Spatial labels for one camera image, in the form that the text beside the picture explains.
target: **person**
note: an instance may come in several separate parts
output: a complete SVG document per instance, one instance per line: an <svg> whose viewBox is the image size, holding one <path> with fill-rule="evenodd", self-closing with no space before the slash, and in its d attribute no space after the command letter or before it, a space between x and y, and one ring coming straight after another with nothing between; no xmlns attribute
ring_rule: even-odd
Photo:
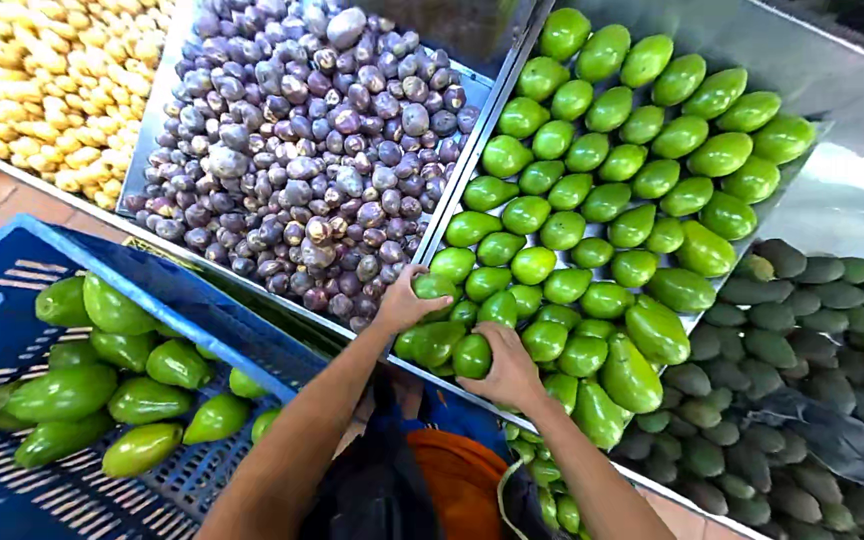
<svg viewBox="0 0 864 540"><path fill-rule="evenodd" d="M401 437L394 429L375 435L382 429L369 420L365 434L333 463L385 348L426 313L451 302L450 297L416 297L412 279L426 271L406 266L372 323L283 408L215 500L198 532L200 540L516 537L502 521L496 495L505 461L465 437L432 428ZM486 338L493 362L484 379L459 377L459 383L532 421L590 536L673 540L645 498L582 434L562 404L546 395L516 332L491 322L480 323L473 332ZM357 451L360 440L367 448ZM399 448L386 448L402 440L406 444ZM529 493L534 500L534 486ZM509 511L508 502L503 510ZM520 513L519 521L528 521L529 512ZM552 536L546 530L544 537Z"/></svg>

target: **tile floor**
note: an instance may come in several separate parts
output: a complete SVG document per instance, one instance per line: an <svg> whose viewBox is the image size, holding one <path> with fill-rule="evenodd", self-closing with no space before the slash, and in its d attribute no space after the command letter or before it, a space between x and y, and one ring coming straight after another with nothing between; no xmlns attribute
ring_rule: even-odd
<svg viewBox="0 0 864 540"><path fill-rule="evenodd" d="M73 228L90 235L107 240L121 242L126 234L44 195L17 180L0 173L0 227L14 215L26 213L35 217ZM349 432L342 437L342 446L352 442L354 436L361 433L362 424L356 422ZM675 502L644 492L643 495L666 522L678 540L738 540L743 536L732 532L714 521L707 521L702 516L682 508Z"/></svg>

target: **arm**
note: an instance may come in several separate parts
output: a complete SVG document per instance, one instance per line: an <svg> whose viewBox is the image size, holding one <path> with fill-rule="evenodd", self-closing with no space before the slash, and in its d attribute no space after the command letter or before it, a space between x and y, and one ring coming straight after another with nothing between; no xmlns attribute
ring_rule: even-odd
<svg viewBox="0 0 864 540"><path fill-rule="evenodd" d="M379 355L395 334L452 300L416 298L412 277L425 271L406 266L372 323L282 409L212 505L199 540L297 537Z"/></svg>
<svg viewBox="0 0 864 540"><path fill-rule="evenodd" d="M483 380L459 378L465 389L522 411L552 453L582 522L599 540L675 540L655 510L582 434L557 399L546 395L539 369L516 332L486 322L474 332L488 340L492 367Z"/></svg>

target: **pile of potatoes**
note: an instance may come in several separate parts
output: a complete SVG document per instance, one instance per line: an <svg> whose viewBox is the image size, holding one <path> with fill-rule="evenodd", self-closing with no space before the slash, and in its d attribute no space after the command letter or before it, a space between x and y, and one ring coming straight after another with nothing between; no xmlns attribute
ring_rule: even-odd
<svg viewBox="0 0 864 540"><path fill-rule="evenodd" d="M0 160L112 210L172 0L0 0Z"/></svg>

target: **plastic crate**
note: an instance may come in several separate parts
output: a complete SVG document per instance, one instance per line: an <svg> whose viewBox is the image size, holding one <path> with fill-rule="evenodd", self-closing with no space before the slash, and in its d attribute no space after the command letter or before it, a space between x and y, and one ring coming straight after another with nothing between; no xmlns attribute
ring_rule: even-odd
<svg viewBox="0 0 864 540"><path fill-rule="evenodd" d="M84 270L270 390L255 415L292 399L326 365L185 268L20 215L0 230L0 385L42 375L53 343L88 335L88 328L44 324L34 308L40 290ZM200 403L227 385L231 368L213 363L217 376L199 392ZM13 463L24 432L0 432L0 539L190 538L251 448L250 426L222 441L181 446L138 478L101 472L102 453L117 433L51 465L24 470Z"/></svg>

